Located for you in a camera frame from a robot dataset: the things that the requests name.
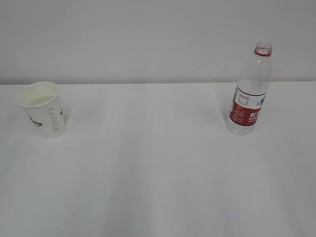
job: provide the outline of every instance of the white tabletop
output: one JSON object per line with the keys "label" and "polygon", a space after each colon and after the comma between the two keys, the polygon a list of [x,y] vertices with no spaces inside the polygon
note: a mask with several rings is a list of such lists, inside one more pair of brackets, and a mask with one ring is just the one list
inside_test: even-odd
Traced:
{"label": "white tabletop", "polygon": [[37,137],[0,86],[1,237],[314,237],[316,82],[272,83],[231,134],[234,83],[61,85]]}

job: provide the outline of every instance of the paper cup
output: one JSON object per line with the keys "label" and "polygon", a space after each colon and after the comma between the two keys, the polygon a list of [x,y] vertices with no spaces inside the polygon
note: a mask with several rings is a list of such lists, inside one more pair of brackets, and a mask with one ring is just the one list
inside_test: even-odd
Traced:
{"label": "paper cup", "polygon": [[19,92],[17,101],[42,137],[58,137],[65,130],[63,110],[56,84],[37,82],[28,85]]}

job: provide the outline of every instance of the cup logo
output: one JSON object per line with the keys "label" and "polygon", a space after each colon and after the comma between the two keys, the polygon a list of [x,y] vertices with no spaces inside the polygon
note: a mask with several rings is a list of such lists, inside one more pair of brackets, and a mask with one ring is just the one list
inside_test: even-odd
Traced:
{"label": "cup logo", "polygon": [[48,112],[48,115],[49,115],[49,117],[50,117],[52,129],[53,129],[55,132],[58,132],[58,131],[60,130],[60,127],[59,127],[58,120],[57,120],[57,118],[56,118],[56,114],[54,113],[54,109],[53,109],[53,108],[50,108],[47,112]]}
{"label": "cup logo", "polygon": [[35,127],[40,127],[40,126],[43,125],[41,122],[36,122],[36,121],[34,120],[34,118],[32,118],[31,116],[28,115],[28,117],[30,118],[30,120],[32,121],[32,123],[35,125]]}

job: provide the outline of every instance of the cup rim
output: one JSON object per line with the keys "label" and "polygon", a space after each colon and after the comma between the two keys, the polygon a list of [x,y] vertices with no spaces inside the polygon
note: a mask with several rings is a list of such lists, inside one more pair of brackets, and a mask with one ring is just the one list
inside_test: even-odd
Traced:
{"label": "cup rim", "polygon": [[[42,104],[40,104],[40,105],[33,105],[33,106],[24,105],[24,104],[22,104],[22,103],[19,101],[19,97],[20,97],[20,95],[21,95],[21,93],[22,93],[23,91],[25,91],[25,90],[28,89],[29,87],[32,87],[32,86],[34,86],[34,85],[36,85],[36,84],[43,84],[43,83],[44,83],[44,84],[51,84],[51,85],[53,85],[53,86],[56,88],[56,94],[53,96],[53,98],[51,98],[50,100],[46,101],[45,103],[42,103]],[[17,95],[17,97],[16,97],[16,100],[17,100],[17,102],[19,103],[19,105],[22,106],[22,107],[24,107],[24,108],[37,108],[37,107],[41,107],[41,106],[43,106],[43,105],[46,105],[46,104],[50,103],[50,102],[51,102],[52,100],[54,100],[58,95],[59,95],[59,90],[58,90],[58,86],[57,86],[55,83],[50,82],[50,81],[39,81],[39,82],[35,82],[35,83],[32,83],[32,84],[30,84],[30,85],[27,85],[27,86],[23,87],[23,88],[20,90],[20,92],[18,93],[18,95]]]}

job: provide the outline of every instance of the bottle label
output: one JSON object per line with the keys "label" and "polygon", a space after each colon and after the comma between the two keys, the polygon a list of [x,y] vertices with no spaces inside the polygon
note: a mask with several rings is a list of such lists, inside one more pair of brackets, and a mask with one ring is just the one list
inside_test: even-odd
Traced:
{"label": "bottle label", "polygon": [[242,126],[254,125],[259,116],[266,94],[250,95],[236,87],[230,118]]}

